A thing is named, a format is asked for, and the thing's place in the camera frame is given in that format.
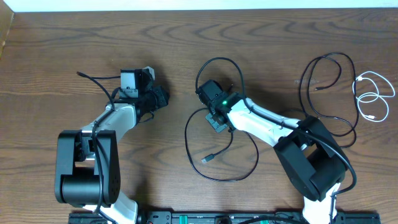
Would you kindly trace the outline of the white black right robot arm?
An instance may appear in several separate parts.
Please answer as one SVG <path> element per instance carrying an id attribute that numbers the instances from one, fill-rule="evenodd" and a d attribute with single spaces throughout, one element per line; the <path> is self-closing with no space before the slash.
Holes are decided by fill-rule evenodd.
<path id="1" fill-rule="evenodd" d="M 319 119 L 279 115 L 244 93 L 228 93 L 214 80 L 196 86 L 195 92 L 217 132 L 237 129 L 273 147 L 290 182 L 303 195 L 303 217 L 308 223 L 334 220 L 335 198 L 351 164 Z"/>

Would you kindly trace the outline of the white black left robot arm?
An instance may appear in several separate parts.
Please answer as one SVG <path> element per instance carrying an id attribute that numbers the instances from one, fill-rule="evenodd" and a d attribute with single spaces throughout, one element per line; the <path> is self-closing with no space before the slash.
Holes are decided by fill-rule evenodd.
<path id="1" fill-rule="evenodd" d="M 118 142 L 143 116 L 167 106 L 170 95 L 155 86 L 151 67 L 122 69 L 121 84 L 105 91 L 104 111 L 90 124 L 58 135 L 55 198 L 89 210 L 107 223 L 147 223 L 138 203 L 121 191 Z"/>

